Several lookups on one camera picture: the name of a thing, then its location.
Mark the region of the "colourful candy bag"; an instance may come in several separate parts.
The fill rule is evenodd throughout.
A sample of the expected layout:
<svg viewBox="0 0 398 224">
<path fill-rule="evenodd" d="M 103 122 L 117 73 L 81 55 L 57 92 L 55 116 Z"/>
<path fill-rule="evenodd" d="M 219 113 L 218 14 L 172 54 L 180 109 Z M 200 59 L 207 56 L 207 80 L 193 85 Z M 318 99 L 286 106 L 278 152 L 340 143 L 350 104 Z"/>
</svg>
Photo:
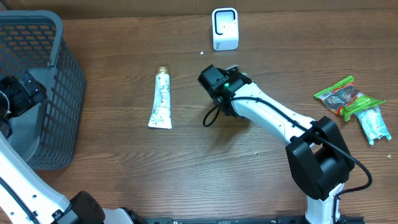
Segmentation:
<svg viewBox="0 0 398 224">
<path fill-rule="evenodd" d="M 353 76 L 319 91 L 314 97 L 322 101 L 332 113 L 342 116 L 345 121 L 349 121 L 352 114 L 386 102 L 355 89 Z"/>
</svg>

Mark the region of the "teal snack packet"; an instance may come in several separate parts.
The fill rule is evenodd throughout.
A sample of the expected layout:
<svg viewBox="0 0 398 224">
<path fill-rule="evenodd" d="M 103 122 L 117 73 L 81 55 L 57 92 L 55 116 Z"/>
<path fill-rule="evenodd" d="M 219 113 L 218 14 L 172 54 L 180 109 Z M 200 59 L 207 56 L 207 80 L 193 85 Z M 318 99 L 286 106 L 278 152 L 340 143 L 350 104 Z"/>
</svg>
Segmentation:
<svg viewBox="0 0 398 224">
<path fill-rule="evenodd" d="M 383 137 L 387 140 L 392 139 L 378 106 L 355 112 L 355 116 L 361 123 L 370 145 L 374 144 L 375 139 L 382 139 Z"/>
</svg>

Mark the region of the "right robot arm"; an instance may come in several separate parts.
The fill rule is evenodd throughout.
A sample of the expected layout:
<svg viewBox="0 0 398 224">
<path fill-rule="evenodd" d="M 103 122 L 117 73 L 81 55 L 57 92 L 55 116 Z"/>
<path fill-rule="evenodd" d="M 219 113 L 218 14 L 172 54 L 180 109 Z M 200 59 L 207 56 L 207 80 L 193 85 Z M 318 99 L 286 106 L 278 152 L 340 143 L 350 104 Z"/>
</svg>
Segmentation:
<svg viewBox="0 0 398 224">
<path fill-rule="evenodd" d="M 198 77 L 214 110 L 243 117 L 264 128 L 285 147 L 292 178 L 307 196 L 304 223 L 347 223 L 338 195 L 354 168 L 346 143 L 333 120 L 298 114 L 266 95 L 232 66 L 214 65 Z"/>
</svg>

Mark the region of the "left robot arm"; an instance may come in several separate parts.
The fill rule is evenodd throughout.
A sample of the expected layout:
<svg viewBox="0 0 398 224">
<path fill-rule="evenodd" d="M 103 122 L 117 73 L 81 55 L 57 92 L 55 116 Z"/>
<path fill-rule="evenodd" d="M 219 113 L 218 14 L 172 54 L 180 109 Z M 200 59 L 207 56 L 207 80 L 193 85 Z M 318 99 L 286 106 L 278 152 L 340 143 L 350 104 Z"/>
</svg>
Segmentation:
<svg viewBox="0 0 398 224">
<path fill-rule="evenodd" d="M 1 79 L 1 208 L 13 223 L 144 223 L 133 210 L 104 209 L 81 191 L 71 200 L 46 184 L 12 148 L 11 119 L 46 99 L 46 88 L 25 70 Z"/>
</svg>

